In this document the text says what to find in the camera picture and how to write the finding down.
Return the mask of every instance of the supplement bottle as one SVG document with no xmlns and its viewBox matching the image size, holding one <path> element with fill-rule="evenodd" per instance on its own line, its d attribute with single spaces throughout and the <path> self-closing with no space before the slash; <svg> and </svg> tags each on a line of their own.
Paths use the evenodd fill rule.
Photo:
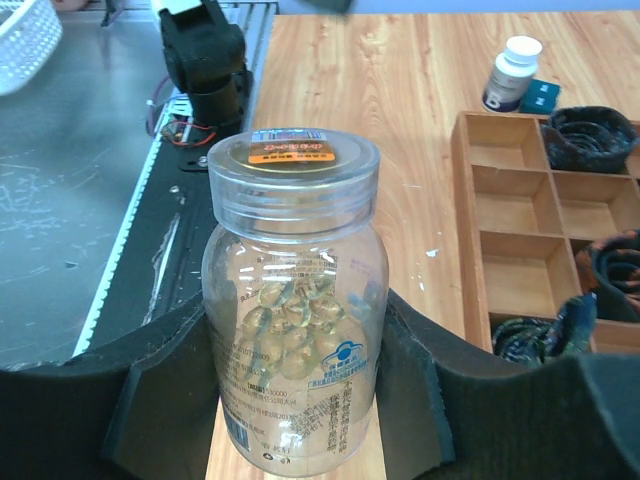
<svg viewBox="0 0 640 480">
<path fill-rule="evenodd" d="M 517 110 L 533 76 L 538 71 L 538 55 L 542 44 L 531 37 L 517 36 L 507 40 L 504 52 L 496 57 L 482 104 L 494 112 Z"/>
<path fill-rule="evenodd" d="M 241 133 L 208 154 L 220 225 L 202 282 L 224 417 L 267 472 L 329 471 L 365 438 L 388 290 L 379 163 L 364 138 L 317 129 Z"/>
</svg>

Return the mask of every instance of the wooden compartment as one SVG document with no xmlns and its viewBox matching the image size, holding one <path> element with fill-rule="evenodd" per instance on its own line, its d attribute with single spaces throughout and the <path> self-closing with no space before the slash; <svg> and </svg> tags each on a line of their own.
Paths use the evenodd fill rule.
<svg viewBox="0 0 640 480">
<path fill-rule="evenodd" d="M 640 122 L 634 122 L 638 135 L 640 135 Z M 627 171 L 629 175 L 640 180 L 640 146 L 627 158 Z"/>
<path fill-rule="evenodd" d="M 580 293 L 561 237 L 480 232 L 489 315 L 555 317 Z"/>
<path fill-rule="evenodd" d="M 473 166 L 480 230 L 562 234 L 549 174 Z"/>
<path fill-rule="evenodd" d="M 640 323 L 598 320 L 593 340 L 597 353 L 640 354 Z"/>
<path fill-rule="evenodd" d="M 622 175 L 551 171 L 544 120 L 463 112 L 451 137 L 465 337 L 489 352 L 492 328 L 581 293 L 578 251 L 640 228 L 640 148 Z M 598 320 L 591 350 L 640 354 L 640 324 Z"/>
<path fill-rule="evenodd" d="M 473 165 L 547 170 L 538 122 L 529 116 L 465 117 L 469 161 Z"/>
<path fill-rule="evenodd" d="M 622 175 L 554 172 L 565 233 L 599 239 L 640 226 L 637 184 Z"/>
</svg>

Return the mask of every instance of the white basket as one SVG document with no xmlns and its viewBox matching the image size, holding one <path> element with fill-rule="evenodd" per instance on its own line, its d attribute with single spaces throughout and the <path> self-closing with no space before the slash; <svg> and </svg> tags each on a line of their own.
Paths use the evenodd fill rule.
<svg viewBox="0 0 640 480">
<path fill-rule="evenodd" d="M 51 0 L 0 0 L 0 21 L 7 12 L 0 24 L 0 95 L 31 80 L 62 36 Z"/>
</svg>

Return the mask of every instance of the black foam padding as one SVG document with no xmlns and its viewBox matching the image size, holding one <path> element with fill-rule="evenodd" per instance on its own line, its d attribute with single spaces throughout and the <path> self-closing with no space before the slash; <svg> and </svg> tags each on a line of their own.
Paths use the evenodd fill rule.
<svg viewBox="0 0 640 480">
<path fill-rule="evenodd" d="M 170 340 L 175 348 L 131 367 L 105 440 L 106 458 L 139 478 L 206 472 L 219 395 L 209 333 L 208 322 L 199 321 Z M 184 461 L 176 462 L 176 448 Z"/>
<path fill-rule="evenodd" d="M 603 106 L 556 110 L 541 126 L 551 168 L 594 173 L 620 173 L 640 138 L 617 110 Z"/>
<path fill-rule="evenodd" d="M 64 364 L 0 371 L 0 478 L 204 478 L 218 403 L 210 328 L 198 295 Z"/>
<path fill-rule="evenodd" d="M 528 370 L 470 345 L 394 292 L 385 322 L 378 410 L 387 478 L 640 478 L 639 356 L 567 355 Z M 427 391 L 436 388 L 448 429 Z M 441 453 L 447 433 L 453 462 Z"/>
</svg>

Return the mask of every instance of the fish oil capsule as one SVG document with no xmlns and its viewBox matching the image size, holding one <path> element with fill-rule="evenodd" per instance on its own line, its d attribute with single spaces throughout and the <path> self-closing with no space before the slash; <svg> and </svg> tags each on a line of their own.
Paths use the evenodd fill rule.
<svg viewBox="0 0 640 480">
<path fill-rule="evenodd" d="M 295 326 L 289 323 L 289 320 L 287 320 L 287 317 L 285 317 L 284 313 L 273 314 L 271 318 L 271 324 L 269 325 L 270 333 L 283 335 L 293 328 L 295 328 Z"/>
<path fill-rule="evenodd" d="M 269 328 L 271 316 L 271 310 L 262 307 L 254 308 L 242 319 L 242 333 L 248 339 L 260 336 Z"/>
<path fill-rule="evenodd" d="M 284 356 L 284 343 L 280 335 L 273 333 L 265 333 L 260 340 L 259 344 L 259 364 L 267 370 L 276 371 L 282 363 L 282 357 Z"/>
<path fill-rule="evenodd" d="M 311 318 L 311 311 L 307 300 L 298 295 L 293 295 L 282 306 L 282 311 L 287 321 L 294 327 L 306 327 Z"/>
<path fill-rule="evenodd" d="M 344 318 L 342 305 L 333 297 L 320 297 L 309 301 L 311 313 L 323 322 L 338 323 Z"/>
<path fill-rule="evenodd" d="M 288 353 L 282 360 L 280 373 L 288 380 L 302 380 L 314 369 L 311 358 L 304 352 Z"/>
<path fill-rule="evenodd" d="M 320 317 L 312 315 L 309 321 L 309 330 L 314 334 L 331 335 L 337 331 L 337 327 L 335 323 L 327 322 Z"/>
<path fill-rule="evenodd" d="M 258 292 L 258 304 L 264 308 L 279 307 L 293 293 L 293 282 L 266 282 Z"/>
<path fill-rule="evenodd" d="M 261 388 L 269 388 L 271 384 L 271 380 L 273 380 L 274 375 L 277 371 L 267 367 L 260 367 L 258 369 L 253 369 L 250 373 L 247 374 L 245 381 L 251 385 L 257 385 Z"/>
<path fill-rule="evenodd" d="M 338 347 L 344 342 L 344 336 L 340 333 L 324 335 L 317 333 L 314 335 L 314 345 L 318 353 L 324 358 L 338 350 Z"/>
<path fill-rule="evenodd" d="M 315 347 L 315 341 L 308 343 L 302 348 L 299 348 L 297 352 L 307 357 L 307 365 L 311 370 L 313 370 L 318 365 L 320 365 L 320 361 L 322 360 L 322 357 L 320 357 L 320 354 L 318 353 L 318 350 Z"/>
<path fill-rule="evenodd" d="M 313 300 L 322 297 L 333 286 L 333 277 L 329 275 L 309 275 L 302 277 L 296 282 L 296 294 Z"/>
<path fill-rule="evenodd" d="M 284 335 L 282 341 L 284 349 L 293 352 L 313 342 L 313 335 L 306 328 L 296 328 Z"/>
</svg>

